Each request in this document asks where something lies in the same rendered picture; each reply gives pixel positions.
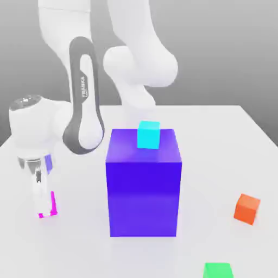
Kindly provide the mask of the small cyan cube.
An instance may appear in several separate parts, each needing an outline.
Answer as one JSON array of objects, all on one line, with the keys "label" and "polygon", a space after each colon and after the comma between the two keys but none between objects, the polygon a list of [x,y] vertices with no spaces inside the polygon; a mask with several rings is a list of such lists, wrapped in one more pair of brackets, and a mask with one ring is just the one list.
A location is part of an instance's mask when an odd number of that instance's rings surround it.
[{"label": "small cyan cube", "polygon": [[137,129],[137,147],[143,149],[159,149],[160,122],[140,121]]}]

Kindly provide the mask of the large blue box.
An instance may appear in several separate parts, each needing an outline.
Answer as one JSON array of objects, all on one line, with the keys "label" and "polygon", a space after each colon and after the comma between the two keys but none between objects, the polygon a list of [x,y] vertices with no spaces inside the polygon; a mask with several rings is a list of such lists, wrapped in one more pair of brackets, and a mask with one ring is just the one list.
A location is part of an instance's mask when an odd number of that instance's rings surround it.
[{"label": "large blue box", "polygon": [[174,130],[161,130],[159,149],[140,149],[135,129],[114,129],[106,157],[110,235],[176,236],[181,172]]}]

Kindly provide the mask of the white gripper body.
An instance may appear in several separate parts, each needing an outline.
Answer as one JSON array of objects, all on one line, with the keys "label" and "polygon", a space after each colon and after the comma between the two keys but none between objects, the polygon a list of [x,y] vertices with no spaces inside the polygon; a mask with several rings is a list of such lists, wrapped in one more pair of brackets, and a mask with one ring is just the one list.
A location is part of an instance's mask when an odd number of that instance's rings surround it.
[{"label": "white gripper body", "polygon": [[35,173],[32,180],[33,197],[38,214],[50,214],[52,210],[51,194],[47,178],[42,173]]}]

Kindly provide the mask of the small magenta cube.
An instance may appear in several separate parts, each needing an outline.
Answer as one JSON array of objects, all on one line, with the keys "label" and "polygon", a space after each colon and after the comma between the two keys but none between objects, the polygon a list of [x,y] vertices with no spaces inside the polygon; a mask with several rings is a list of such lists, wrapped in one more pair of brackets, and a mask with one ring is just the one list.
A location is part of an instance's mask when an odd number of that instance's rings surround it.
[{"label": "small magenta cube", "polygon": [[39,218],[46,218],[46,217],[51,217],[51,216],[55,216],[58,214],[57,212],[57,208],[56,208],[56,200],[55,200],[55,194],[53,191],[50,192],[50,196],[51,196],[51,205],[52,205],[52,208],[49,212],[48,215],[44,215],[43,213],[39,213]]}]

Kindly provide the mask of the small orange cube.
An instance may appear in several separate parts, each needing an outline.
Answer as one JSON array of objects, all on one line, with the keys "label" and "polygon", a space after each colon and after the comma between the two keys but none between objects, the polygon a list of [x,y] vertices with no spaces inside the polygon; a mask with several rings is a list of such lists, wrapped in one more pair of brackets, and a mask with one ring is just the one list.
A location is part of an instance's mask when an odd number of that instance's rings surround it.
[{"label": "small orange cube", "polygon": [[260,203],[260,199],[241,194],[236,203],[234,219],[253,225]]}]

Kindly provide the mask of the small green cube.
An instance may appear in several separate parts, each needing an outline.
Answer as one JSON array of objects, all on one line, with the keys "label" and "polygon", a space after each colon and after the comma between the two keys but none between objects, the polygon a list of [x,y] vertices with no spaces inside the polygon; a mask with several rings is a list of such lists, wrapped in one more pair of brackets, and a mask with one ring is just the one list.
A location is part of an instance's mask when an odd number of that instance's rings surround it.
[{"label": "small green cube", "polygon": [[234,278],[229,263],[205,263],[203,278]]}]

